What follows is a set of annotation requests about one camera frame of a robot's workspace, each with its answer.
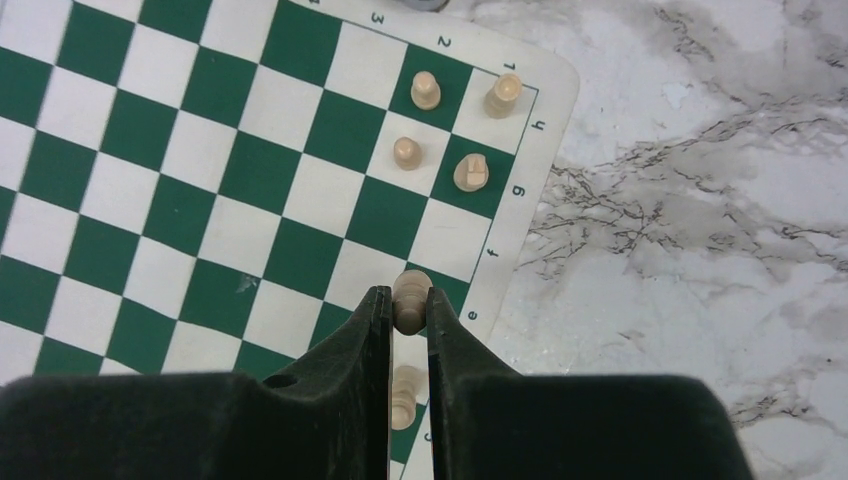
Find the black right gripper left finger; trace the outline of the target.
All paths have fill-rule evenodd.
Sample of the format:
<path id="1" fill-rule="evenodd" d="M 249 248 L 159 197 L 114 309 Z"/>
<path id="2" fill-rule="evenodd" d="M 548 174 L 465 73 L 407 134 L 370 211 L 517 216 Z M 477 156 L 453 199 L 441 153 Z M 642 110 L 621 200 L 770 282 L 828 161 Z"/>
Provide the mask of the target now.
<path id="1" fill-rule="evenodd" d="M 1 390 L 5 479 L 385 479 L 392 302 L 264 380 L 235 372 L 37 376 Z"/>

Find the white king piece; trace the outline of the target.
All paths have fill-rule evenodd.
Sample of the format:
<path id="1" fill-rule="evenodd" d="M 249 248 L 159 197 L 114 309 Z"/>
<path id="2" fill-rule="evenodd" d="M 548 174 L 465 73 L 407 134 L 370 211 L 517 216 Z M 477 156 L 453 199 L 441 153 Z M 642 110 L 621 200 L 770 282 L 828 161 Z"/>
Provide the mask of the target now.
<path id="1" fill-rule="evenodd" d="M 412 336 L 426 326 L 426 302 L 433 286 L 421 270 L 406 270 L 392 286 L 393 322 L 403 335 Z"/>

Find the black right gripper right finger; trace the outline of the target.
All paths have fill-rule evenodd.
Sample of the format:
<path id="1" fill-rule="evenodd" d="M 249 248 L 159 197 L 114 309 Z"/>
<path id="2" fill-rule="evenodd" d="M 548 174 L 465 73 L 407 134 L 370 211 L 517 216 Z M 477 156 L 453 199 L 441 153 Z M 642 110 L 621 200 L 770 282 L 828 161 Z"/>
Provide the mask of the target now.
<path id="1" fill-rule="evenodd" d="M 426 303 L 438 479 L 749 479 L 729 416 L 679 375 L 523 375 Z"/>

